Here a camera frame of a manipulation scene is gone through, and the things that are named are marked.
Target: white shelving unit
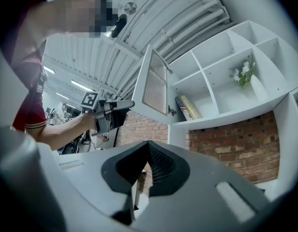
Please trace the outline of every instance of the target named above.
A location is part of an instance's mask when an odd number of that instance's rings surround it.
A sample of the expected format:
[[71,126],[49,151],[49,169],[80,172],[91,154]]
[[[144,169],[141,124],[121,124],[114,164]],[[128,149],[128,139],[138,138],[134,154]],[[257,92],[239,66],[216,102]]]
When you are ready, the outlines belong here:
[[[292,188],[298,177],[298,54],[291,46],[265,27],[246,21],[170,65],[162,57],[157,61],[157,56],[149,45],[132,98],[136,112],[168,124],[168,143],[185,148],[188,130],[231,124],[274,110],[281,159],[278,179],[268,184],[272,186],[267,196],[272,200]],[[254,74],[263,86],[241,89],[230,75],[251,56]],[[167,78],[162,80],[165,72]],[[203,118],[186,121],[175,102],[177,95],[185,95]]]

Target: shelf compartment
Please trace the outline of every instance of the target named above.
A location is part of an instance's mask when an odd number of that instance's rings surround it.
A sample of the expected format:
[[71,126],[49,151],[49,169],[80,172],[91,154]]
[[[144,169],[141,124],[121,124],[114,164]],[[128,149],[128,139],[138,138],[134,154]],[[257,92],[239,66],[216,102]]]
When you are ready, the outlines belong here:
[[187,52],[169,65],[170,69],[183,79],[200,70],[191,52]]
[[298,86],[298,54],[284,40],[273,38],[256,45],[278,68],[287,82]]
[[198,71],[175,83],[172,89],[179,96],[185,95],[195,105],[202,117],[216,116],[219,113],[202,71]]
[[252,44],[257,44],[276,37],[276,35],[267,28],[251,21],[241,23],[231,30]]
[[204,69],[220,114],[244,110],[259,102],[258,96],[250,84],[247,84],[245,88],[241,88],[239,83],[230,77],[233,70],[241,68],[244,61],[249,60],[251,55],[254,56],[253,50],[249,49]]
[[249,42],[235,34],[224,31],[204,41],[192,52],[195,55],[202,69],[224,59],[232,54],[251,48]]

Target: ceiling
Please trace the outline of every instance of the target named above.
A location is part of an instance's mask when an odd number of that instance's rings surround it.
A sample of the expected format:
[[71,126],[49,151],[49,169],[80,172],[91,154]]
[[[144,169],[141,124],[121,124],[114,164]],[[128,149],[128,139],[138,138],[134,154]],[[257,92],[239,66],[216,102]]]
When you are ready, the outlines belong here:
[[60,93],[78,106],[85,90],[72,84],[74,80],[99,91],[100,98],[130,99],[148,44],[170,63],[233,25],[219,0],[113,0],[113,7],[121,15],[128,2],[137,9],[116,39],[49,38],[44,65],[55,75],[49,74],[48,93]]

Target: person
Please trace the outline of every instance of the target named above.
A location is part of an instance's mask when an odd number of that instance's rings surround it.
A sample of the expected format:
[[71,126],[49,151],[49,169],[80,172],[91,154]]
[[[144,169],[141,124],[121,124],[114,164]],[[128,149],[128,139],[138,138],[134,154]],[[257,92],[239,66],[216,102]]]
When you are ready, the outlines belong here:
[[59,124],[62,124],[64,119],[65,119],[65,116],[67,114],[67,104],[64,103],[61,107],[61,109],[59,109],[57,112],[56,112],[56,115],[55,115],[55,122],[56,122],[56,125],[59,125]]
[[25,0],[21,5],[17,20],[0,38],[3,55],[29,90],[13,126],[57,150],[84,131],[95,130],[96,119],[88,112],[61,125],[46,124],[42,92],[47,79],[43,68],[47,38],[58,33],[98,37],[115,24],[118,14],[111,0]]

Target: open cabinet door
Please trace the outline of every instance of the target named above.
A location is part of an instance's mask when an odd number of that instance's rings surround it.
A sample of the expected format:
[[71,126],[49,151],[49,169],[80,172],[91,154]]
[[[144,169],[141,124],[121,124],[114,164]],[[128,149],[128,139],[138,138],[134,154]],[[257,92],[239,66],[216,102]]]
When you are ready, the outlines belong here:
[[149,45],[133,93],[132,110],[164,124],[176,122],[176,95],[168,86],[168,80],[173,79],[171,73],[167,63]]

